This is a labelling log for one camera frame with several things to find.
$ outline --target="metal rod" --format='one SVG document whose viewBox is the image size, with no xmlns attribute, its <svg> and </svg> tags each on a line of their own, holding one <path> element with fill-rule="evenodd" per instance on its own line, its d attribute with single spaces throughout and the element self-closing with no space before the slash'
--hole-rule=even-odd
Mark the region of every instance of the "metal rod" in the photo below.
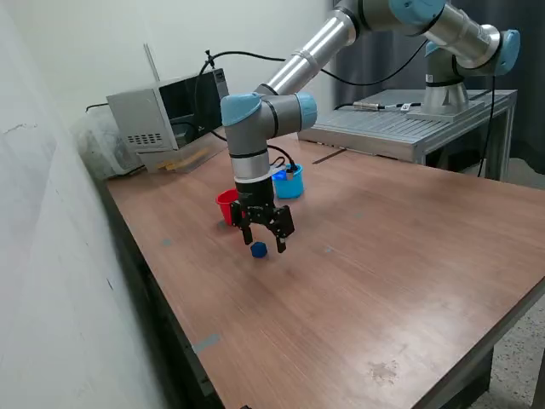
<svg viewBox="0 0 545 409">
<path fill-rule="evenodd" d="M 302 49 L 292 54 L 266 82 L 278 95 L 294 94 L 313 79 L 342 48 L 356 39 L 350 17 L 336 10 L 324 26 Z"/>
<path fill-rule="evenodd" d="M 160 82 L 161 78 L 159 77 L 157 67 L 155 66 L 155 61 L 153 60 L 152 50 L 150 49 L 150 46 L 148 43 L 144 43 L 144 51 L 146 51 L 147 61 L 150 63 L 150 67 L 152 68 L 153 77 L 155 78 L 155 81 Z"/>
</svg>

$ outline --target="floor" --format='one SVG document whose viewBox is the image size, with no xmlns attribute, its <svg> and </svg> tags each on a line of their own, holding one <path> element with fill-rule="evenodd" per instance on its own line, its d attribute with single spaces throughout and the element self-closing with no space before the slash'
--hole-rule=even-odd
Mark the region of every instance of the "floor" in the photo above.
<svg viewBox="0 0 545 409">
<path fill-rule="evenodd" d="M 477 174 L 476 168 L 467 171 Z M 508 182 L 545 189 L 545 176 L 511 159 Z M 545 348 L 545 297 L 496 346 L 490 392 L 472 409 L 528 409 Z"/>
</svg>

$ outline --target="blue cup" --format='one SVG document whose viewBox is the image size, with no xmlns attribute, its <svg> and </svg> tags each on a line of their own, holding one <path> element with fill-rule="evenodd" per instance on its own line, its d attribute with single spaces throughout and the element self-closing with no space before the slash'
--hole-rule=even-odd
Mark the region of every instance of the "blue cup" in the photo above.
<svg viewBox="0 0 545 409">
<path fill-rule="evenodd" d="M 285 170 L 279 171 L 276 175 L 272 176 L 272 182 L 274 183 L 274 190 L 276 196 L 279 199 L 296 199 L 303 194 L 305 187 L 303 186 L 303 167 L 300 164 L 297 165 L 297 170 L 291 174 L 290 179 Z"/>
</svg>

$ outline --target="black cable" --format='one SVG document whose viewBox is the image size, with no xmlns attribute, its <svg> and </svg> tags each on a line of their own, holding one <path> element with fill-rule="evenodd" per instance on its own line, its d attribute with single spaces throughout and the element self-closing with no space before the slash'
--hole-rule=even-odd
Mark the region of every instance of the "black cable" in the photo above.
<svg viewBox="0 0 545 409">
<path fill-rule="evenodd" d="M 353 103 L 337 105 L 335 108 L 333 108 L 333 111 L 336 111 L 337 109 L 341 109 L 344 107 L 352 107 L 353 105 L 354 105 Z"/>
<path fill-rule="evenodd" d="M 277 164 L 277 168 L 280 168 L 282 166 L 284 166 L 286 164 L 286 158 L 284 156 L 278 156 L 276 159 L 274 159 L 274 161 L 271 163 L 271 166 L 274 166 L 275 164 Z"/>
<path fill-rule="evenodd" d="M 106 104 L 89 105 L 87 108 L 85 108 L 85 112 L 89 112 L 89 109 L 91 108 L 105 107 L 106 105 L 110 105 L 110 104 L 106 103 Z"/>
<path fill-rule="evenodd" d="M 289 173 L 293 173 L 297 170 L 297 165 L 295 164 L 295 161 L 290 156 L 290 154 L 287 153 L 284 149 L 282 149 L 281 147 L 274 147 L 273 145 L 267 145 L 267 147 L 269 149 L 273 149 L 275 151 L 282 153 L 290 161 L 290 168 L 288 169 Z"/>
<path fill-rule="evenodd" d="M 386 110 L 388 108 L 401 108 L 401 107 L 403 107 L 403 105 L 405 105 L 405 104 L 378 105 L 376 107 L 375 111 Z M 421 107 L 422 104 L 421 104 L 421 102 L 411 102 L 410 106 L 411 107 Z M 337 107 L 335 107 L 334 111 L 336 111 L 338 109 L 341 109 L 343 107 L 358 107 L 358 106 L 355 106 L 354 104 L 341 104 L 341 105 L 338 105 Z M 358 111 L 365 111 L 365 110 L 366 110 L 365 107 L 362 107 L 362 109 L 358 109 Z"/>
<path fill-rule="evenodd" d="M 170 124 L 171 125 L 187 125 L 189 126 L 190 128 L 192 128 L 194 131 L 195 131 L 195 134 L 198 134 L 198 127 L 197 125 L 195 124 L 192 124 L 191 122 L 187 122 L 187 121 L 176 121 L 175 119 L 170 121 Z"/>
<path fill-rule="evenodd" d="M 358 84 L 358 83 L 353 83 L 351 81 L 347 81 L 343 78 L 340 78 L 338 76 L 336 76 L 334 73 L 332 72 L 329 72 L 325 69 L 322 69 L 320 70 L 321 72 L 329 75 L 330 77 L 336 79 L 337 81 L 340 81 L 344 84 L 348 84 L 348 85 L 353 85 L 353 86 L 359 86 L 359 87 L 369 87 L 371 85 L 377 85 L 377 84 L 380 84 L 380 83 L 383 83 L 385 81 L 387 81 L 388 79 L 390 78 L 393 78 L 395 77 L 396 75 L 398 75 L 401 71 L 403 71 L 415 58 L 416 56 L 418 55 L 418 53 L 420 52 L 420 50 L 424 47 L 424 45 L 426 45 L 427 43 L 427 40 L 425 40 L 421 45 L 420 47 L 418 47 L 418 49 L 415 51 L 415 53 L 400 67 L 398 68 L 396 71 L 392 72 L 390 75 L 386 76 L 385 78 L 382 78 L 382 79 L 379 79 L 377 81 L 373 81 L 373 82 L 370 82 L 370 83 L 361 83 L 361 84 Z M 253 58 L 257 58 L 257 59 L 260 59 L 260 60 L 267 60 L 267 61 L 278 61 L 278 62 L 281 62 L 281 61 L 285 61 L 284 58 L 275 58 L 275 57 L 269 57 L 269 56 L 266 56 L 266 55 L 261 55 L 261 54 L 256 54 L 256 53 L 250 53 L 248 51 L 224 51 L 224 52 L 221 52 L 221 53 L 218 53 L 216 55 L 210 55 L 210 53 L 208 52 L 207 53 L 207 56 L 208 56 L 208 60 L 204 63 L 203 67 L 201 68 L 201 71 L 199 72 L 198 76 L 197 76 L 197 79 L 195 81 L 195 95 L 194 95 L 194 101 L 195 101 L 195 115 L 198 117 L 198 83 L 201 79 L 201 77 L 203 76 L 204 74 L 204 71 L 206 71 L 206 68 L 213 64 L 214 63 L 214 60 L 219 58 L 219 57 L 222 57 L 224 55 L 246 55 L 246 56 L 249 56 L 249 57 L 253 57 Z M 213 130 L 210 131 L 215 137 L 221 139 L 222 141 L 227 141 L 226 138 L 224 138 L 223 136 L 220 136 L 218 135 L 216 132 L 214 132 Z M 296 169 L 296 165 L 295 165 L 295 162 L 294 160 L 291 158 L 291 156 L 284 150 L 278 148 L 278 147 L 274 147 L 274 146 L 268 146 L 269 148 L 271 149 L 275 149 L 281 153 L 283 153 L 286 158 L 288 158 L 288 160 L 290 161 L 290 167 L 292 169 L 292 171 L 294 171 Z"/>
<path fill-rule="evenodd" d="M 416 58 L 416 56 L 418 55 L 420 50 L 426 45 L 426 43 L 427 43 L 427 40 L 424 40 L 423 43 L 420 45 L 420 47 L 418 47 L 418 49 L 416 49 L 415 53 L 400 68 L 398 68 L 397 70 L 392 72 L 390 75 L 384 77 L 383 79 L 378 79 L 378 80 L 373 81 L 371 83 L 353 83 L 351 81 L 347 81 L 346 79 L 342 79 L 340 77 L 337 77 L 335 74 L 333 74 L 333 73 L 331 73 L 329 71 L 322 70 L 322 72 L 329 75 L 330 77 L 336 79 L 337 81 L 340 81 L 340 82 L 342 82 L 344 84 L 347 84 L 347 85 L 353 85 L 354 87 L 370 87 L 371 85 L 377 85 L 377 84 L 383 83 L 383 82 L 387 81 L 388 79 L 395 77 L 400 72 L 402 72 Z"/>
<path fill-rule="evenodd" d="M 247 53 L 245 51 L 226 51 L 223 53 L 219 53 L 216 55 L 212 55 L 209 57 L 209 59 L 204 63 L 203 68 L 201 68 L 201 71 L 198 73 L 197 79 L 195 80 L 195 95 L 194 95 L 194 103 L 195 103 L 195 115 L 198 117 L 198 84 L 200 82 L 201 77 L 204 74 L 204 71 L 206 68 L 210 65 L 211 62 L 213 62 L 216 58 L 221 57 L 223 55 L 248 55 L 248 56 L 254 56 L 256 58 L 262 58 L 263 60 L 279 60 L 279 59 L 273 59 L 271 57 L 265 57 L 263 55 L 256 55 L 253 53 Z M 212 135 L 214 135 L 216 138 L 221 139 L 222 141 L 227 142 L 227 139 L 224 138 L 221 135 L 218 135 L 215 131 L 210 131 Z M 289 161 L 290 161 L 290 169 L 288 170 L 290 173 L 295 172 L 297 170 L 297 165 L 295 164 L 295 161 L 290 156 L 289 153 L 287 153 L 284 149 L 281 149 L 279 147 L 275 147 L 273 145 L 267 145 L 269 149 L 274 149 L 276 151 L 281 152 Z"/>
<path fill-rule="evenodd" d="M 488 130 L 486 131 L 485 147 L 480 157 L 479 174 L 480 177 L 483 173 L 483 165 L 485 164 L 486 151 L 488 150 L 488 143 L 492 134 L 492 120 L 494 119 L 494 105 L 496 104 L 496 77 L 492 77 L 492 106 L 490 107 L 490 118 L 488 120 Z"/>
</svg>

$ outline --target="white wall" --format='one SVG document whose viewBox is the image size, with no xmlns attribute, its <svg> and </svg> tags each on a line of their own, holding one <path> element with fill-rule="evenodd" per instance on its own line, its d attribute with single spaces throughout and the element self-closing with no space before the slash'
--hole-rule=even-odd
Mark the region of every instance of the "white wall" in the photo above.
<svg viewBox="0 0 545 409">
<path fill-rule="evenodd" d="M 0 408 L 166 407 L 100 199 L 0 3 Z"/>
<path fill-rule="evenodd" d="M 198 72 L 204 51 L 241 49 L 285 58 L 323 24 L 330 0 L 3 0 L 67 125 L 105 96 L 150 83 L 152 46 L 161 78 Z M 278 63 L 228 56 L 232 93 L 250 92 Z M 308 90 L 332 106 L 332 82 Z"/>
</svg>

